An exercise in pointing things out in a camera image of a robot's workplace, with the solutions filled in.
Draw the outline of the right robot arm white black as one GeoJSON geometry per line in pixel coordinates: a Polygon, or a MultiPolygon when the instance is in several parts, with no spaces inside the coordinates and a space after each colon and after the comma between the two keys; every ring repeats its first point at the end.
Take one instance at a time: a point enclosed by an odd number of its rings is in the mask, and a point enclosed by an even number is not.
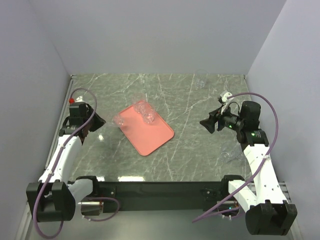
{"type": "Polygon", "coordinates": [[[268,141],[266,133],[259,127],[261,106],[254,101],[244,101],[239,113],[233,114],[230,105],[230,100],[223,101],[200,124],[211,134],[224,128],[235,131],[252,176],[247,181],[228,180],[220,187],[223,199],[193,221],[229,213],[229,209],[218,208],[235,198],[245,213],[245,224],[251,235],[285,236],[298,210],[295,204],[288,202],[278,182],[270,158],[274,143],[268,141]]]}

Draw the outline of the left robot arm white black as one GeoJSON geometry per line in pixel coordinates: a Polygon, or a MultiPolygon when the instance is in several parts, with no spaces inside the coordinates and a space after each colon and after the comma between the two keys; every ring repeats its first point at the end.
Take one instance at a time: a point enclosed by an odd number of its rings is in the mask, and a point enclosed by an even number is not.
{"type": "Polygon", "coordinates": [[[32,219],[37,222],[70,221],[76,205],[84,198],[95,201],[101,189],[96,176],[77,177],[68,185],[72,166],[85,138],[105,124],[95,110],[80,101],[69,106],[69,116],[58,132],[58,145],[52,159],[37,182],[26,188],[32,219]]]}

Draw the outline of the clear glass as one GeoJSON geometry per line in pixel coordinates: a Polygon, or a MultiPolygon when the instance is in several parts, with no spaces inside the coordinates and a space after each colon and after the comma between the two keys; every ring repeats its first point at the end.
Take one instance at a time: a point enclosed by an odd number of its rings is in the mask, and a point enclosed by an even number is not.
{"type": "Polygon", "coordinates": [[[120,114],[116,114],[111,118],[111,125],[120,128],[124,125],[124,119],[120,114]]]}
{"type": "Polygon", "coordinates": [[[151,124],[155,120],[156,111],[150,105],[145,105],[140,108],[140,113],[142,115],[143,121],[147,124],[151,124]]]}
{"type": "Polygon", "coordinates": [[[132,96],[132,105],[133,109],[140,113],[141,115],[144,115],[146,112],[146,105],[147,105],[147,99],[144,93],[136,93],[132,96]]]}
{"type": "Polygon", "coordinates": [[[202,89],[206,86],[209,73],[204,69],[198,69],[194,73],[194,84],[198,89],[202,89]]]}

